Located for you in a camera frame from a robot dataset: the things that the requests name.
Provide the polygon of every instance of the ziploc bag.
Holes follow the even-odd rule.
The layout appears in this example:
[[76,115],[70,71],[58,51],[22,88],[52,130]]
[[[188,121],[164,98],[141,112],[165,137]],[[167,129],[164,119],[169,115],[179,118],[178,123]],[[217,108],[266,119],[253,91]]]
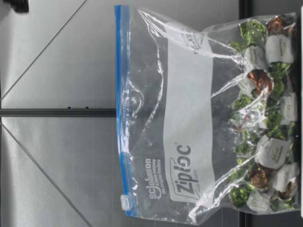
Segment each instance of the ziploc bag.
[[198,32],[116,7],[117,128],[129,216],[199,225],[298,204],[296,15]]

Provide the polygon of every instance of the stainless steel surface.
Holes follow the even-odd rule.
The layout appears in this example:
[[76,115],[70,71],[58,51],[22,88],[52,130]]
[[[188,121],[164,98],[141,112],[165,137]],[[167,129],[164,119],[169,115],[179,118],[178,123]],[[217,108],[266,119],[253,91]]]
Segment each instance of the stainless steel surface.
[[[3,117],[2,124],[12,135],[2,128],[2,226],[89,226],[66,198],[93,227],[184,226],[128,218],[121,210],[114,118]],[[202,226],[236,226],[238,215],[223,209]]]
[[[127,2],[31,0],[28,15],[17,15],[0,3],[1,107],[115,107],[113,6]],[[238,19],[237,0],[163,2],[134,0],[196,30]],[[93,227],[182,226],[129,218],[121,210],[115,119],[2,117],[1,121]],[[1,131],[2,226],[86,227],[17,142]],[[238,226],[238,215],[223,209],[202,226]]]
[[[84,0],[30,2],[0,23],[2,108],[115,107],[114,5],[87,0],[24,76],[24,70]],[[134,0],[196,30],[238,18],[237,0]]]

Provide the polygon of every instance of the wrapped chocolate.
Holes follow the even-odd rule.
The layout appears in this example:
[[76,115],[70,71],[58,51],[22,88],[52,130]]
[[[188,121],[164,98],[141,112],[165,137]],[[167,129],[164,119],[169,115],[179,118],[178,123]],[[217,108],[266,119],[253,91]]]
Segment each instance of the wrapped chocolate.
[[278,169],[285,163],[287,153],[288,141],[265,135],[257,146],[255,161],[264,167]]
[[[245,78],[238,82],[240,94],[232,106],[230,120],[236,126],[234,129],[242,132],[242,142],[235,149],[239,171],[244,173],[251,158],[256,163],[246,177],[240,178],[238,173],[236,179],[246,179],[255,187],[250,191],[247,206],[257,213],[291,210],[294,204],[289,201],[297,194],[299,168],[293,155],[297,100],[289,78],[294,62],[291,42],[294,26],[289,26],[289,21],[292,20],[286,26],[282,17],[269,20],[267,32],[259,29],[259,34],[250,41],[246,41],[250,33],[246,34],[247,30],[240,25],[244,41],[231,43],[244,58]],[[254,140],[249,136],[251,131],[257,132]]]
[[229,194],[233,205],[237,208],[243,207],[250,197],[250,191],[251,188],[246,184],[234,187]]
[[282,97],[281,112],[281,125],[289,125],[290,122],[296,122],[298,120],[298,106],[295,93],[290,93]]
[[297,187],[296,178],[300,173],[297,163],[286,164],[277,171],[273,180],[273,188],[281,193],[285,193],[282,197],[289,198]]
[[268,38],[265,44],[266,60],[268,64],[283,62],[291,64],[294,62],[292,53],[292,42],[284,29],[283,19],[278,16],[267,23]]
[[261,193],[259,190],[254,189],[250,192],[247,200],[247,206],[257,213],[270,213],[270,198],[273,192]]

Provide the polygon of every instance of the metal panel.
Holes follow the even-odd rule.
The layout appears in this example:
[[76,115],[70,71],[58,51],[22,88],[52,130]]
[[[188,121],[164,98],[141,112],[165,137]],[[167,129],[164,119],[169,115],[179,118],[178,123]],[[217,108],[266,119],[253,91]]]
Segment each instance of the metal panel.
[[[1,93],[10,86],[49,42],[55,31],[79,6],[79,0],[31,1],[29,15],[8,17],[0,29],[10,27],[13,43],[1,62]],[[39,56],[2,100],[2,108],[114,108],[115,107],[115,16],[114,5],[126,0],[87,0],[72,20]],[[238,18],[238,2],[230,0],[134,0],[196,30]],[[47,14],[48,20],[41,15]],[[24,34],[24,40],[15,34]]]

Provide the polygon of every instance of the green foil wrapper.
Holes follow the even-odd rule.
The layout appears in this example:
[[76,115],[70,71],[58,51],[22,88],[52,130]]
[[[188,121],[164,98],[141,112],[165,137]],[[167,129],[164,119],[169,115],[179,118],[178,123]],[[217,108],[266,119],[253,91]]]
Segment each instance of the green foil wrapper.
[[237,208],[243,207],[250,197],[250,192],[251,189],[246,184],[234,187],[230,192],[230,199],[234,206]]
[[240,26],[243,41],[231,42],[230,46],[238,53],[242,53],[250,45],[258,45],[265,42],[267,28],[257,20],[248,20]]
[[240,24],[240,31],[246,46],[263,43],[267,36],[266,26],[257,20],[248,20],[246,23]]
[[234,103],[234,110],[240,110],[252,103],[253,99],[247,95],[242,95],[239,99],[237,99]]

